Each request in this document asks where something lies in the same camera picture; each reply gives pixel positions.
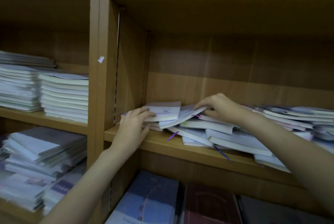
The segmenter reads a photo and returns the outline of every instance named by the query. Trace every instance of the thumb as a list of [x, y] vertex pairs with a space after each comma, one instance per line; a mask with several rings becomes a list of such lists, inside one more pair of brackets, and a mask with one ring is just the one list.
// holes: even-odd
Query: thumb
[[146, 136], [147, 136], [149, 130], [150, 130], [150, 126], [149, 126], [149, 125], [147, 125], [147, 126], [144, 128], [144, 130], [142, 130], [142, 132], [141, 132], [141, 137], [140, 137], [141, 142], [146, 138]]
[[215, 119], [219, 119], [218, 113], [215, 110], [205, 110], [204, 114], [207, 115], [207, 116], [209, 116], [209, 117], [212, 117], [212, 118], [215, 118]]

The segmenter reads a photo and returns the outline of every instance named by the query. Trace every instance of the purple label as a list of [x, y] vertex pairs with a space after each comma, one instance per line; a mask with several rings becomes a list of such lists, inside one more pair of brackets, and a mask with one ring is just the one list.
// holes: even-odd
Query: purple label
[[73, 188], [73, 186], [74, 184], [71, 184], [70, 182], [66, 180], [60, 180], [54, 186], [52, 186], [51, 189], [56, 192], [66, 195], [69, 192], [69, 190]]

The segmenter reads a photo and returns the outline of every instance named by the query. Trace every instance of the right hand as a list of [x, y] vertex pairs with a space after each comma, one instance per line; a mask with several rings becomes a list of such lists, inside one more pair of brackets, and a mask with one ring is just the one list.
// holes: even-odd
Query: right hand
[[233, 102], [231, 99], [221, 93], [209, 96], [198, 102], [195, 105], [194, 110], [205, 105], [214, 108], [214, 110], [205, 110], [205, 115], [232, 125], [239, 125], [242, 118], [248, 112], [240, 104]]

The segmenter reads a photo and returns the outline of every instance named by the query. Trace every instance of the left hand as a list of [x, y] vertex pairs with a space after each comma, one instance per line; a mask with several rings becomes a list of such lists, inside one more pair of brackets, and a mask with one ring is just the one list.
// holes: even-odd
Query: left hand
[[129, 111], [121, 120], [120, 127], [110, 148], [119, 154], [130, 157], [147, 136], [150, 128], [146, 126], [142, 130], [142, 125], [149, 116], [156, 116], [154, 112], [149, 111], [149, 108], [142, 107]]

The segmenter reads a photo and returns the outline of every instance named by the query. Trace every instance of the forearm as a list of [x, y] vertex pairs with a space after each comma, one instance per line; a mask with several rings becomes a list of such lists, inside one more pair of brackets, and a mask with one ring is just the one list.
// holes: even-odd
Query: forearm
[[111, 179], [126, 161], [119, 151], [102, 152], [81, 180], [51, 210], [41, 224], [87, 223]]
[[275, 124], [245, 110], [239, 126], [254, 135], [334, 214], [334, 155]]

